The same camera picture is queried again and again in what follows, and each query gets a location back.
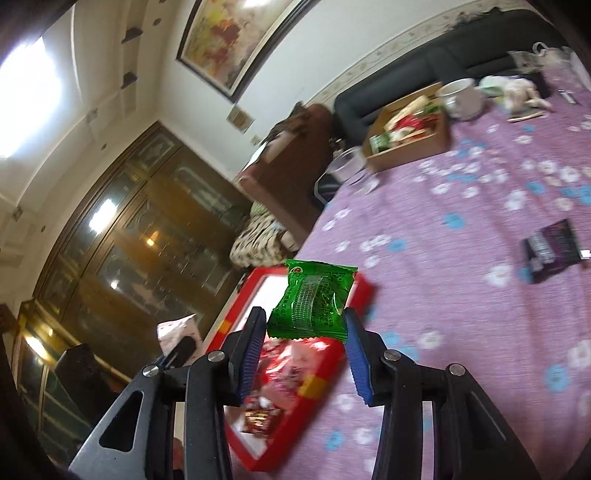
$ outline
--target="glass cup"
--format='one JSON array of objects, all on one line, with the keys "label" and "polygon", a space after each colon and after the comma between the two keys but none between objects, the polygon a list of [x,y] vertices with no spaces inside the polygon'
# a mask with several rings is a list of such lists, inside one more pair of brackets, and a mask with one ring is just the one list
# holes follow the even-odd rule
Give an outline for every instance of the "glass cup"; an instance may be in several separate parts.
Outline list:
[{"label": "glass cup", "polygon": [[379,185],[379,178],[368,164],[361,147],[350,148],[336,157],[326,169],[342,184],[347,183],[361,195],[367,195]]}]

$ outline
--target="ceiling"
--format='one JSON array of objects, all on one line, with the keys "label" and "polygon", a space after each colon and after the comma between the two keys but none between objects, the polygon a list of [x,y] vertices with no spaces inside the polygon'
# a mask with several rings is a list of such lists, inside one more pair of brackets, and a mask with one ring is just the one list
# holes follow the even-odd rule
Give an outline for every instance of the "ceiling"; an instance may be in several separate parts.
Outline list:
[{"label": "ceiling", "polygon": [[[0,303],[18,308],[15,295],[25,278],[37,278],[47,255],[39,255],[40,245],[51,248],[69,217],[64,211],[82,199],[84,192],[60,196],[64,182],[96,181],[156,119],[177,8],[177,0],[79,0],[43,35],[61,96],[50,119],[0,160]],[[37,261],[23,271],[27,257]]]}]

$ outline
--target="wallpaper border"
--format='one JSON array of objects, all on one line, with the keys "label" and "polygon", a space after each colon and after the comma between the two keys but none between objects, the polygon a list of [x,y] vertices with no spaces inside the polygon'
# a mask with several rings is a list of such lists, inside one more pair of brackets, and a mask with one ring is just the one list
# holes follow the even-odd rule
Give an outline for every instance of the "wallpaper border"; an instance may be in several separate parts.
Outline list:
[{"label": "wallpaper border", "polygon": [[527,0],[476,0],[447,10],[409,28],[367,54],[314,95],[308,104],[323,103],[332,109],[335,98],[340,92],[370,76],[413,48],[444,34],[460,13],[483,13],[494,7],[499,7],[501,10],[525,8],[536,11]]}]

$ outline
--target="white mug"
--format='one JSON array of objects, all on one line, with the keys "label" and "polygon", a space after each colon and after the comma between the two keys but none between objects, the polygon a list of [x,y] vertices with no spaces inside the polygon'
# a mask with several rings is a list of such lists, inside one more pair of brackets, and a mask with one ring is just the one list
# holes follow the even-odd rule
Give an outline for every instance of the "white mug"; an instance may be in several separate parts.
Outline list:
[{"label": "white mug", "polygon": [[441,87],[436,95],[452,118],[466,121],[478,117],[484,109],[484,98],[474,79],[462,79]]}]

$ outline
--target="framed painting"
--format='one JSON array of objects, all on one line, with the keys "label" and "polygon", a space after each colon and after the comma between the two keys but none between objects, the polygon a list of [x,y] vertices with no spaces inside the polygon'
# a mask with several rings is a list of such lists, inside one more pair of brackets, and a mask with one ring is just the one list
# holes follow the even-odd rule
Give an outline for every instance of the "framed painting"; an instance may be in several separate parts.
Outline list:
[{"label": "framed painting", "polygon": [[177,60],[236,102],[273,48],[317,0],[197,0]]}]

